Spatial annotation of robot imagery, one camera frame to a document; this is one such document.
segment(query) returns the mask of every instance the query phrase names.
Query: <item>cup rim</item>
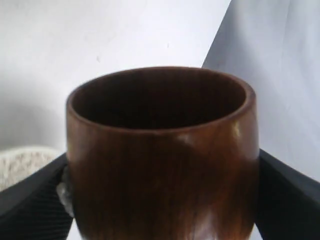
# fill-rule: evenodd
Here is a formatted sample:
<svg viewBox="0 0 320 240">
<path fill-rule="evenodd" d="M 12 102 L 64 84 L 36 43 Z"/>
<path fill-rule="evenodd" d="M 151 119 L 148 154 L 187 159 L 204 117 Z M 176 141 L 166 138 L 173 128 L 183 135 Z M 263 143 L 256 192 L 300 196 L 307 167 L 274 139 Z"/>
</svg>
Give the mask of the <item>cup rim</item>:
<svg viewBox="0 0 320 240">
<path fill-rule="evenodd" d="M 118 127 L 118 126 L 112 126 L 112 125 L 104 125 L 101 123 L 97 123 L 94 121 L 91 121 L 83 116 L 81 116 L 80 114 L 77 113 L 77 111 L 74 109 L 73 107 L 73 100 L 75 98 L 75 96 L 77 95 L 78 92 L 80 92 L 83 88 L 85 88 L 86 86 L 96 82 L 96 81 L 100 81 L 101 79 L 104 79 L 106 77 L 114 77 L 114 76 L 119 76 L 122 74 L 127 74 L 127 73 L 133 73 L 133 72 L 137 72 L 137 71 L 143 71 L 143 70 L 148 70 L 148 71 L 152 71 L 152 70 L 192 70 L 192 71 L 201 71 L 201 72 L 207 72 L 210 74 L 218 74 L 224 77 L 229 78 L 231 81 L 233 81 L 234 83 L 238 84 L 239 86 L 242 87 L 242 89 L 244 90 L 245 93 L 245 99 L 243 101 L 243 103 L 233 112 L 220 117 L 218 119 L 214 119 L 214 120 L 210 120 L 204 123 L 200 123 L 200 124 L 194 124 L 194 125 L 189 125 L 189 126 L 183 126 L 183 127 L 175 127 L 175 128 L 147 128 L 147 129 L 139 129 L 139 128 L 128 128 L 128 127 Z M 174 133 L 182 133 L 182 132 L 189 132 L 192 130 L 197 130 L 197 129 L 201 129 L 201 128 L 206 128 L 206 127 L 214 127 L 214 126 L 218 126 L 221 125 L 223 123 L 227 123 L 227 122 L 232 122 L 238 118 L 240 118 L 243 114 L 245 114 L 247 111 L 250 111 L 252 106 L 255 104 L 256 102 L 256 94 L 255 91 L 253 90 L 253 88 L 246 83 L 245 81 L 243 81 L 242 79 L 229 74 L 229 73 L 225 73 L 225 72 L 220 72 L 220 71 L 214 71 L 214 70 L 210 70 L 207 68 L 198 68 L 198 67 L 185 67 L 185 66 L 155 66 L 155 67 L 140 67 L 140 68 L 133 68 L 133 69 L 127 69 L 127 70 L 122 70 L 122 71 L 117 71 L 117 72 L 113 72 L 110 74 L 106 74 L 106 75 L 102 75 L 99 76 L 97 78 L 94 78 L 92 80 L 89 80 L 87 82 L 85 82 L 84 84 L 78 86 L 76 89 L 74 89 L 69 96 L 67 97 L 67 101 L 66 101 L 66 114 L 67 117 L 68 115 L 72 116 L 75 120 L 77 120 L 78 122 L 90 126 L 90 127 L 94 127 L 94 128 L 98 128 L 101 130 L 106 130 L 109 132 L 115 132 L 115 133 L 124 133 L 124 134 L 152 134 L 152 135 L 163 135 L 163 134 L 174 134 Z"/>
</svg>

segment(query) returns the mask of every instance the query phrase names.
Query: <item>wooden cup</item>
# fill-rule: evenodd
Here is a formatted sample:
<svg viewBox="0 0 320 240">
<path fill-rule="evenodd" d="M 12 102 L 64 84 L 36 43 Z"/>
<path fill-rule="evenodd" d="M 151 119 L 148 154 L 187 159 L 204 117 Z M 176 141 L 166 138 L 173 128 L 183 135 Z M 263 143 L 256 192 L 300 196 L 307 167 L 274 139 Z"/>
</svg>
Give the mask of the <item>wooden cup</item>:
<svg viewBox="0 0 320 240">
<path fill-rule="evenodd" d="M 187 67 L 99 77 L 68 98 L 67 157 L 87 240 L 245 240 L 259 178 L 256 97 Z"/>
</svg>

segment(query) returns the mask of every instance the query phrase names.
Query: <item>wood grain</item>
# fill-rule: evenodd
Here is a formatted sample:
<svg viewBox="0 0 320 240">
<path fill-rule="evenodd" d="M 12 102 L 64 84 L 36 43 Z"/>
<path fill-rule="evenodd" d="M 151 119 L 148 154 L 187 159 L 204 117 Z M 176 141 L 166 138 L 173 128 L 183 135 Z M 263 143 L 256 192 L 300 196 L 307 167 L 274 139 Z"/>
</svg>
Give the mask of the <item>wood grain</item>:
<svg viewBox="0 0 320 240">
<path fill-rule="evenodd" d="M 88 240 L 244 240 L 259 178 L 256 99 L 234 76 L 154 67 L 67 101 L 74 211 Z"/>
</svg>

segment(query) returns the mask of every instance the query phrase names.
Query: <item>white wall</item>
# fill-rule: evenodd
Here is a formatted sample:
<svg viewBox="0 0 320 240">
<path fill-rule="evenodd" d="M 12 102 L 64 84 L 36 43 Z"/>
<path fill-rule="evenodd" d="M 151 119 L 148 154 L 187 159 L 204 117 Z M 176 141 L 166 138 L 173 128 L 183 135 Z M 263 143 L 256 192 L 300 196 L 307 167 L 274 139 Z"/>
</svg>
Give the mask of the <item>white wall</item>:
<svg viewBox="0 0 320 240">
<path fill-rule="evenodd" d="M 65 99 L 110 72 L 201 67 L 230 0 L 1 0 L 0 148 L 65 151 Z M 75 226 L 69 239 L 79 239 Z"/>
</svg>

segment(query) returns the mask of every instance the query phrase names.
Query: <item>brown wooden bowl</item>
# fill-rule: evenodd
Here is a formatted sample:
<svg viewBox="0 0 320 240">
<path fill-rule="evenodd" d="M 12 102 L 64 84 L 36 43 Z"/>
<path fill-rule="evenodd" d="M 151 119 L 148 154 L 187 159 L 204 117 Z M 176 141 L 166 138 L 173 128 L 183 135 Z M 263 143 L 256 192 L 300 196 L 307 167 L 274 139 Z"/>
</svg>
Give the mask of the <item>brown wooden bowl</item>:
<svg viewBox="0 0 320 240">
<path fill-rule="evenodd" d="M 75 219 L 87 240 L 244 240 L 259 181 L 256 97 L 238 78 L 154 67 L 67 101 Z"/>
</svg>

